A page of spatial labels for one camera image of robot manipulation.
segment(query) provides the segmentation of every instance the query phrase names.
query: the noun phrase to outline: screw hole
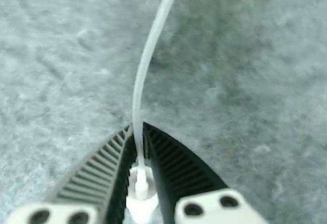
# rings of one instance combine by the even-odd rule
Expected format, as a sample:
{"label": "screw hole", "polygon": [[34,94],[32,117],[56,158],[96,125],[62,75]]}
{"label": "screw hole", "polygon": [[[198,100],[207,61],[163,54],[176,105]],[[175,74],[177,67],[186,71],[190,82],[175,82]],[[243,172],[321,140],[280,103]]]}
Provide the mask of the screw hole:
{"label": "screw hole", "polygon": [[88,214],[85,212],[78,212],[69,219],[68,224],[87,224],[87,222]]}
{"label": "screw hole", "polygon": [[197,204],[188,204],[184,208],[184,212],[188,216],[199,216],[203,214],[202,208]]}
{"label": "screw hole", "polygon": [[49,210],[39,210],[31,216],[29,224],[44,224],[49,219],[49,216]]}
{"label": "screw hole", "polygon": [[239,205],[239,202],[233,197],[225,196],[220,199],[220,203],[223,207],[231,208],[231,207],[237,207]]}

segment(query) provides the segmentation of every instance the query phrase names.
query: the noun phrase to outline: gray carpet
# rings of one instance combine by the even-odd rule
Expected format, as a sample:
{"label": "gray carpet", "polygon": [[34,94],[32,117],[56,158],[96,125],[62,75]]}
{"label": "gray carpet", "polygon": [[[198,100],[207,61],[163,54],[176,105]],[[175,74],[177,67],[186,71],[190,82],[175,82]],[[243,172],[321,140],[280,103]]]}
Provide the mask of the gray carpet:
{"label": "gray carpet", "polygon": [[[0,0],[1,223],[130,121],[159,1]],[[177,0],[150,66],[146,121],[271,224],[327,223],[326,18],[327,0]]]}

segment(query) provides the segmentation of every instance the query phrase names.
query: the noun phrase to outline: white plastic tube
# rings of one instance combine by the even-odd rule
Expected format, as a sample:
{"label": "white plastic tube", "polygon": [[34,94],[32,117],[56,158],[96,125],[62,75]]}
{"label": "white plastic tube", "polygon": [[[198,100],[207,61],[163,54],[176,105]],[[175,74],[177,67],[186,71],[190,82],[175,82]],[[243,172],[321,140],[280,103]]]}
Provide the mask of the white plastic tube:
{"label": "white plastic tube", "polygon": [[154,22],[150,29],[147,42],[144,46],[141,61],[138,66],[134,91],[133,91],[133,105],[132,105],[132,125],[134,132],[134,140],[137,151],[138,171],[137,184],[135,187],[139,188],[140,198],[147,195],[147,181],[145,174],[144,151],[143,151],[143,120],[141,119],[141,101],[145,78],[148,72],[150,61],[158,42],[159,36],[162,32],[167,16],[171,9],[174,0],[161,0]]}

